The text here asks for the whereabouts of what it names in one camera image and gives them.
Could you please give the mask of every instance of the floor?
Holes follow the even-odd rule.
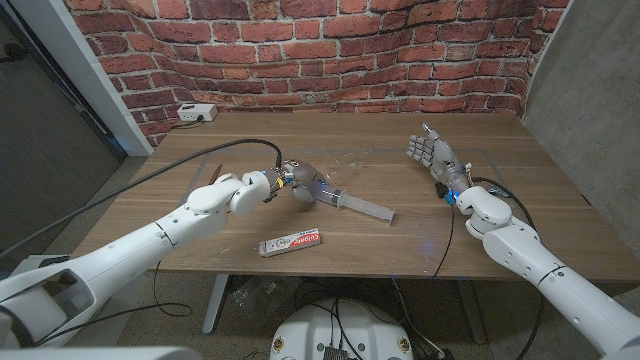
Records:
[[[127,158],[96,197],[126,184],[144,163],[144,158]],[[71,253],[106,211],[105,203],[74,219],[48,248],[48,254]],[[175,301],[192,306],[188,317],[169,317],[157,309],[135,313],[118,344],[121,346],[177,345],[199,352],[204,359],[244,359],[257,350],[254,359],[267,359],[278,325],[295,311],[292,283],[299,278],[280,278],[286,291],[268,319],[249,317],[234,300],[233,291],[248,277],[232,277],[223,312],[213,335],[201,333],[202,320],[215,279],[207,273],[163,273],[157,275],[160,302]],[[153,303],[149,281],[139,305]],[[598,284],[632,311],[640,312],[640,288],[630,285]],[[456,359],[515,359],[526,343],[539,302],[537,291],[525,282],[474,282],[489,343],[474,344],[469,337],[462,307],[453,281],[401,280],[413,308],[416,326]],[[370,298],[376,303],[381,299]],[[377,304],[385,308],[388,304]],[[595,349],[555,309],[547,306],[537,338],[526,360],[598,359]]]

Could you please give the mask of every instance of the table leg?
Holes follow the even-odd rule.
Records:
[[[467,325],[471,332],[471,340],[476,344],[484,344],[487,342],[487,333],[484,329],[480,308],[478,307],[478,299],[473,289],[471,281],[457,280],[458,296],[462,302]]]
[[[209,298],[209,306],[207,306],[207,313],[204,316],[204,325],[202,325],[202,332],[205,335],[211,335],[215,330],[216,320],[218,319],[218,315],[220,315],[224,290],[227,287],[228,280],[229,274],[216,275],[216,281],[213,283],[213,290],[211,291],[211,298]]]

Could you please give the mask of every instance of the white robotic arm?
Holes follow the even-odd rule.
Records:
[[[426,124],[423,128],[427,137],[411,136],[407,155],[447,185],[449,201],[455,201],[462,214],[471,215],[467,230],[482,241],[487,254],[533,284],[601,354],[638,345],[640,318],[549,252],[538,233],[514,217],[507,203],[483,187],[470,187],[449,145]]]

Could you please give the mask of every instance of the plastic syringe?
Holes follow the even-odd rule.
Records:
[[[391,224],[391,220],[393,219],[395,210],[389,210],[384,206],[372,204],[368,201],[347,195],[346,190],[338,190],[327,183],[314,181],[309,185],[308,189],[316,200],[333,204],[337,206],[338,209],[341,206],[346,206],[380,219],[389,220],[389,224]]]

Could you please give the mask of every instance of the white power strip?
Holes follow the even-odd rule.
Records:
[[[203,121],[213,121],[218,115],[218,109],[213,104],[182,104],[178,109],[178,116],[182,121],[195,121],[200,115]]]

